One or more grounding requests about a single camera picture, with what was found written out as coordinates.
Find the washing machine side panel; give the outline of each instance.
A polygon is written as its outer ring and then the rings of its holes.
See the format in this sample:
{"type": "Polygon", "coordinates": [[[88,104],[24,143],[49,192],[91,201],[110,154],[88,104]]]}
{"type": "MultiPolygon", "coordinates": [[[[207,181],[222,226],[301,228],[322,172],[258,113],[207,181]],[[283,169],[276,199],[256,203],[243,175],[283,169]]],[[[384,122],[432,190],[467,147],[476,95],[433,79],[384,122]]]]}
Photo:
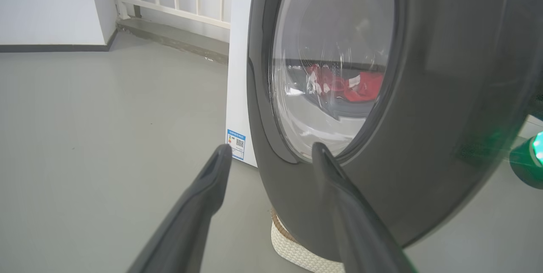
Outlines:
{"type": "Polygon", "coordinates": [[[228,141],[228,130],[244,135],[246,140],[242,161],[257,167],[247,108],[246,74],[250,9],[251,0],[232,0],[225,140],[228,141]]]}

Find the red cloth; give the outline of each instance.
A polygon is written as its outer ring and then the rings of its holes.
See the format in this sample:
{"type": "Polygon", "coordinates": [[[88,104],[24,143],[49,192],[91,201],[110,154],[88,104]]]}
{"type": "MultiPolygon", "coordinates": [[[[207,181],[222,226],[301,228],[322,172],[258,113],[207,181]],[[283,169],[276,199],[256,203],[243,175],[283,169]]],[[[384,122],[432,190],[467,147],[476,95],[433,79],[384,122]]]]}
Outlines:
{"type": "Polygon", "coordinates": [[[335,76],[327,65],[320,67],[318,64],[313,64],[307,68],[307,74],[311,76],[313,73],[316,76],[316,83],[320,86],[320,96],[327,96],[329,91],[326,91],[326,88],[328,88],[334,91],[336,97],[351,102],[375,100],[383,83],[383,74],[380,72],[361,71],[360,82],[353,87],[349,87],[349,80],[335,76]]]}

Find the laundry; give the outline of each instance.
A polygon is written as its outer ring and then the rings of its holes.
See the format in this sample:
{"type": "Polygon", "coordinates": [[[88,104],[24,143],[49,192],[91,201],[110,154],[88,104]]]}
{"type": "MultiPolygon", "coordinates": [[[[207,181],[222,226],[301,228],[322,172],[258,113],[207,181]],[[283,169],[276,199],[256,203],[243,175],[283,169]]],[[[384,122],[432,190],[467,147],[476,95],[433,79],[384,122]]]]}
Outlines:
{"type": "Polygon", "coordinates": [[[308,93],[329,96],[333,92],[334,97],[351,102],[375,100],[383,83],[380,72],[361,71],[354,78],[344,79],[335,75],[328,65],[313,64],[306,70],[308,93]]]}

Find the green light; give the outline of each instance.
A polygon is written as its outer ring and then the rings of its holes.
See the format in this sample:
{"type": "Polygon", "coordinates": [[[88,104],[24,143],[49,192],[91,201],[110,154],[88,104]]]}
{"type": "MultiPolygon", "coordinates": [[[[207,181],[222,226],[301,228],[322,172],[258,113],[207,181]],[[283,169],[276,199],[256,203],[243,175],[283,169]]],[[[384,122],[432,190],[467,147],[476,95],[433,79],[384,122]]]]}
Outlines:
{"type": "Polygon", "coordinates": [[[543,132],[538,132],[537,136],[535,136],[532,149],[539,163],[543,165],[543,132]]]}

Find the concrete ledge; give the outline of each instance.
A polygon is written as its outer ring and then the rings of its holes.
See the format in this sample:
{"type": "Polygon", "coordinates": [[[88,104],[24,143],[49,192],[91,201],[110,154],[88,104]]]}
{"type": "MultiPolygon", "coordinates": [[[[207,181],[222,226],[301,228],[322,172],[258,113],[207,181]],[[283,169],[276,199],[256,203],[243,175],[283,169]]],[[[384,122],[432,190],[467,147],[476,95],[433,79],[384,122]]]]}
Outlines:
{"type": "Polygon", "coordinates": [[[117,21],[117,28],[142,39],[150,39],[181,51],[198,54],[219,64],[228,65],[229,45],[217,39],[140,18],[117,21]]]}

